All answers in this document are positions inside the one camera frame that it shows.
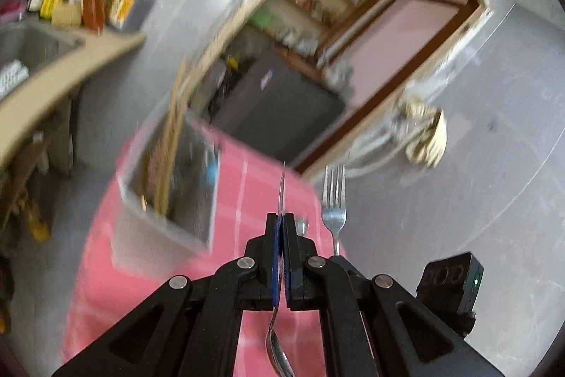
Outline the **stainless steel fork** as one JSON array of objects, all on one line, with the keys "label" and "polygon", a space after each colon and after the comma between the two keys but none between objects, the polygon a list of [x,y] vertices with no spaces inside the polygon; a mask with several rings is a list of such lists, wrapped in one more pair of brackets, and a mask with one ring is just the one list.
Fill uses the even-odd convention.
[{"label": "stainless steel fork", "polygon": [[346,168],[327,165],[322,190],[322,221],[331,233],[333,254],[340,254],[340,232],[347,222]]}]

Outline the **stainless steel spoon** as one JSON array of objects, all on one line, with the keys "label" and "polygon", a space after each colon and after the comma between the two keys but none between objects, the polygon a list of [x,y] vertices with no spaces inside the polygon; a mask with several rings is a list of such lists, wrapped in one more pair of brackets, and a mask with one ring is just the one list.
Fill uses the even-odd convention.
[{"label": "stainless steel spoon", "polygon": [[285,169],[286,165],[282,166],[281,179],[279,185],[278,197],[278,211],[277,211],[277,236],[275,238],[275,256],[276,256],[276,290],[273,294],[273,311],[268,325],[268,330],[265,338],[266,352],[273,369],[277,376],[294,377],[295,372],[292,365],[288,360],[288,356],[284,352],[281,341],[277,334],[276,326],[280,313],[281,304],[281,289],[283,289],[284,281],[284,256],[281,249],[281,229],[283,228],[284,221],[284,187],[285,187]]}]

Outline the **blue handled utensil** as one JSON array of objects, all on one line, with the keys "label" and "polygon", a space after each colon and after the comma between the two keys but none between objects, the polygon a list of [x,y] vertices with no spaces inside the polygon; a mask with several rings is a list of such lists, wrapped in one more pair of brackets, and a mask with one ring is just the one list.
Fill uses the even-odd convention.
[{"label": "blue handled utensil", "polygon": [[206,183],[213,188],[218,182],[219,148],[213,147],[205,152],[205,177]]}]

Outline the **wooden chopstick with blue tip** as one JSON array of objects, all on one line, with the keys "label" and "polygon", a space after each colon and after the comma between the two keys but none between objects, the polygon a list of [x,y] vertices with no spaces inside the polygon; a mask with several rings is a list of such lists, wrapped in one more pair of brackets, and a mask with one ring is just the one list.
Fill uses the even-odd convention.
[{"label": "wooden chopstick with blue tip", "polygon": [[184,79],[184,74],[186,72],[187,62],[186,58],[183,57],[180,66],[175,77],[175,81],[171,86],[171,97],[169,98],[168,104],[168,115],[166,123],[164,125],[162,138],[160,141],[160,156],[158,162],[156,188],[154,195],[153,208],[160,215],[164,215],[167,212],[168,205],[164,203],[165,193],[163,189],[165,188],[164,183],[168,181],[168,157],[170,156],[171,149],[171,139],[174,131],[174,123],[177,113],[177,100],[178,94],[181,91],[181,86]]}]

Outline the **pink plaid tablecloth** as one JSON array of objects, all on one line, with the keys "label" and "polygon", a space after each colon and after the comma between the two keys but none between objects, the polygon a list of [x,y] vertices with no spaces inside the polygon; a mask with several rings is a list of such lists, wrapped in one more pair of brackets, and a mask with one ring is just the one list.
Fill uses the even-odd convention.
[{"label": "pink plaid tablecloth", "polygon": [[[262,156],[215,129],[208,131],[220,147],[219,184],[214,215],[214,244],[208,253],[184,260],[173,268],[190,279],[206,277],[222,264],[243,254],[246,242],[263,233],[266,215],[278,208],[281,164]],[[75,289],[67,312],[61,359],[68,362],[124,317],[166,280],[136,277],[111,262],[111,238],[121,194],[112,179],[101,199],[83,248]],[[284,208],[308,222],[308,238],[318,254],[332,253],[331,235],[321,220],[317,192],[298,174],[285,171]],[[277,334],[298,376],[326,373],[319,316],[292,313],[281,307]]]}]

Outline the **white perforated utensil holder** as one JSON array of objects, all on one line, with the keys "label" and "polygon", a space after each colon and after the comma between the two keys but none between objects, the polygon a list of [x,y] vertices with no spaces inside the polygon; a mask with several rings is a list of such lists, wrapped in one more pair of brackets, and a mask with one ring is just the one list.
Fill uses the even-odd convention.
[{"label": "white perforated utensil holder", "polygon": [[138,248],[165,251],[176,245],[187,252],[208,252],[214,244],[214,214],[218,182],[206,183],[205,152],[218,147],[203,120],[184,116],[168,180],[168,208],[153,208],[166,110],[155,109],[131,140],[117,169],[121,209],[116,223],[126,240]]}]

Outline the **cream rubber gloves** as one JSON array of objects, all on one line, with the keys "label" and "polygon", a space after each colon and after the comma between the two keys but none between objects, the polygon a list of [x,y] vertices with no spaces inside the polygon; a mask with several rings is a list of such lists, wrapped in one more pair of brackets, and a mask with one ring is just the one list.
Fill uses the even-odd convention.
[{"label": "cream rubber gloves", "polygon": [[407,96],[398,102],[406,119],[419,120],[421,126],[405,147],[412,165],[433,169],[444,156],[447,147],[447,123],[444,110],[428,105],[418,96]]}]

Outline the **dark grey cabinet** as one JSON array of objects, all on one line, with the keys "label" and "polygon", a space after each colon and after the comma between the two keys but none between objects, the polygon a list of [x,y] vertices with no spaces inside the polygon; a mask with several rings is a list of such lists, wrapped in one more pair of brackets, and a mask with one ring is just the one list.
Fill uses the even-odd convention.
[{"label": "dark grey cabinet", "polygon": [[346,109],[338,94],[263,52],[234,87],[211,124],[259,153],[293,165]]}]

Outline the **green box on shelf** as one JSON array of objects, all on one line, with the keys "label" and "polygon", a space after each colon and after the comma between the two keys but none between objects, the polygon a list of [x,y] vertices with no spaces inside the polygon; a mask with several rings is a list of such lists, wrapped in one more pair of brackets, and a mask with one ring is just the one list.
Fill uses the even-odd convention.
[{"label": "green box on shelf", "polygon": [[264,8],[259,8],[248,19],[247,23],[260,30],[267,28],[275,19],[275,15]]}]

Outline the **stainless steel sink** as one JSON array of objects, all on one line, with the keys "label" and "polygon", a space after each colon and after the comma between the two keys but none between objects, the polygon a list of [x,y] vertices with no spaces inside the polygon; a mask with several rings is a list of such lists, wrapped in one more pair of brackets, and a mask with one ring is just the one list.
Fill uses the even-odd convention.
[{"label": "stainless steel sink", "polygon": [[1,26],[1,99],[49,64],[81,48],[84,40],[35,20]]}]

